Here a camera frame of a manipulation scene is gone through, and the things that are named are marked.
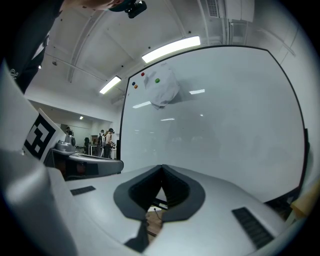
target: air vent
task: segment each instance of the air vent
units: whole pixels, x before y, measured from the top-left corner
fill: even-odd
[[[274,239],[247,208],[235,209],[232,210],[232,213],[257,249],[260,249]]]
[[[70,192],[73,196],[77,196],[94,190],[96,189],[93,186],[85,186],[81,188],[71,189]]]
[[[217,0],[206,0],[206,4],[208,6],[209,16],[213,18],[219,18]]]

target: ceiling light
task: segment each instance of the ceiling light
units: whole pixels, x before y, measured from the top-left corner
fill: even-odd
[[[139,104],[139,105],[135,105],[135,106],[133,106],[133,108],[134,108],[134,109],[137,109],[137,108],[141,108],[141,107],[143,107],[143,106],[150,105],[150,104],[151,104],[151,102],[150,102],[150,101],[147,101],[147,102],[141,103],[141,104]]]
[[[110,82],[108,82],[105,87],[103,87],[100,91],[101,94],[105,94],[107,91],[109,91],[113,86],[115,86],[117,83],[121,81],[121,78],[118,76],[115,76]]]
[[[175,120],[174,118],[162,119],[161,121]]]
[[[145,61],[145,63],[152,62],[153,60],[160,58],[164,55],[189,48],[192,46],[199,46],[200,43],[200,37],[199,36],[194,36],[194,37],[189,37],[186,39],[182,39],[176,42],[169,43],[165,46],[162,46],[158,49],[155,49],[154,51],[142,56],[142,59]]]
[[[189,91],[190,94],[202,94],[204,92],[205,92],[205,89]]]

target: table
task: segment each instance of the table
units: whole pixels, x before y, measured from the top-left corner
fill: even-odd
[[[93,147],[97,147],[97,145],[92,145],[92,144],[89,144],[89,156],[92,156],[92,148]]]

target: gray panel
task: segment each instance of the gray panel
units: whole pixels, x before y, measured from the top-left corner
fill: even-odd
[[[273,236],[285,230],[285,223],[272,209],[223,179],[169,165],[176,172],[197,181],[205,191],[201,208],[187,221],[165,222],[146,255],[247,255],[256,250],[232,210],[246,207]]]
[[[117,234],[125,238],[131,232],[133,233],[131,238],[135,237],[140,222],[132,220],[132,222],[137,222],[137,229],[132,230],[134,226],[128,225],[126,218],[118,209],[116,209],[117,212],[114,212],[115,206],[108,200],[108,188],[113,188],[114,180],[111,179],[108,184],[105,182],[106,179],[121,175],[65,182],[58,169],[48,168],[47,170],[52,183],[53,196],[75,241],[79,256],[139,255],[123,245]],[[96,190],[77,196],[73,196],[70,192],[70,189],[86,186],[93,186]],[[110,193],[110,198],[113,199],[113,193]],[[111,226],[106,228],[104,223],[109,223]]]
[[[124,168],[124,163],[121,160],[113,160],[86,154],[73,154],[69,156],[70,160],[76,162],[85,162],[88,164],[97,164],[99,176],[106,176],[111,174],[119,174]]]
[[[149,171],[153,167],[155,166],[148,166],[117,175],[67,181],[56,188],[56,193],[60,195],[59,198],[62,201],[70,200],[70,196],[76,202],[77,207],[94,220],[102,231],[111,234],[114,239],[124,244],[138,235],[141,222],[127,218],[122,214],[114,201],[114,192],[120,184]],[[74,197],[69,192],[69,190],[86,186],[93,186],[95,190]],[[62,189],[68,190],[68,198],[62,193]],[[66,208],[64,211],[68,214],[70,202],[66,201],[64,207]]]
[[[38,115],[38,111],[24,97],[15,80],[12,79],[6,62],[2,61],[0,66],[0,148],[9,151],[21,150]]]
[[[33,157],[3,150],[0,154],[1,193],[23,231],[50,255],[77,255],[45,166]]]

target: person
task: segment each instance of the person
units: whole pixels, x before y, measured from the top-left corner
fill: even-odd
[[[105,147],[106,147],[105,131],[101,130],[98,135],[98,143],[96,146],[96,149],[97,149],[96,156],[97,157],[102,157],[104,155]]]
[[[86,155],[89,155],[89,138],[88,138],[88,137],[85,137],[85,138],[84,138],[83,148],[84,148],[84,153],[85,153]]]
[[[113,133],[114,129],[110,128],[105,136],[104,158],[111,158],[111,149],[114,145],[114,143],[111,141]]]
[[[129,0],[32,0],[19,2],[19,15],[11,2],[4,4],[6,20],[2,35],[4,59],[23,93],[39,70],[55,19],[66,9],[83,6],[94,10],[126,9]]]
[[[74,135],[74,132],[70,129],[70,127],[68,126],[67,128],[66,128],[66,135]]]

